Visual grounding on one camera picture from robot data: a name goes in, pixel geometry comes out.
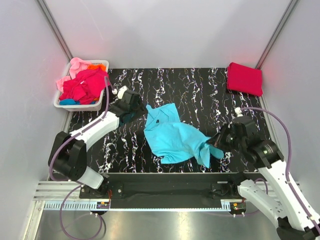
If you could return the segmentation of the cyan t shirt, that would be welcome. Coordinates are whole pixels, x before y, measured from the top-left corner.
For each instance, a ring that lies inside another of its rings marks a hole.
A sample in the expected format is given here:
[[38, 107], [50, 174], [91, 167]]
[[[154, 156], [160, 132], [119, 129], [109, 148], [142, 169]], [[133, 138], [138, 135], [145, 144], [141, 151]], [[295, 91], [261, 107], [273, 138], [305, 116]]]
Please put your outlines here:
[[174, 103], [152, 108], [146, 106], [144, 135], [151, 152], [162, 164], [178, 164], [195, 158], [209, 168], [211, 157], [223, 159], [224, 152], [208, 143], [210, 139], [192, 125], [181, 122]]

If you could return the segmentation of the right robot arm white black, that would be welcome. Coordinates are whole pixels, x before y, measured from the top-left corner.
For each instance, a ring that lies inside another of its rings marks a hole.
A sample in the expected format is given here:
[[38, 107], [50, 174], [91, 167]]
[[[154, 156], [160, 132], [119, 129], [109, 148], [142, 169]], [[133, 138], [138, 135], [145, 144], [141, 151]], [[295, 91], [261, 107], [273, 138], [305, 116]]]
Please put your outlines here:
[[289, 164], [278, 146], [259, 135], [250, 117], [236, 117], [231, 123], [224, 124], [208, 144], [224, 152], [241, 153], [269, 183], [276, 197], [262, 191], [243, 172], [227, 181], [223, 193], [250, 201], [273, 223], [282, 240], [315, 240], [320, 236], [320, 215], [286, 170]]

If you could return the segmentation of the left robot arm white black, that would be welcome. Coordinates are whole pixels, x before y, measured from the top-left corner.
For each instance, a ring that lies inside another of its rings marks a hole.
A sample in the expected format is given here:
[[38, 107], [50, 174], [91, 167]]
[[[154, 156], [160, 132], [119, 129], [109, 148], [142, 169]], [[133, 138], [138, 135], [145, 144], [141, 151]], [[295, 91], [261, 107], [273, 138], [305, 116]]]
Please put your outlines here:
[[67, 180], [90, 187], [97, 198], [108, 193], [107, 178], [90, 168], [87, 164], [88, 150], [102, 137], [147, 113], [139, 93], [120, 88], [117, 100], [92, 122], [71, 133], [59, 132], [48, 159], [49, 174], [55, 180], [57, 171]]

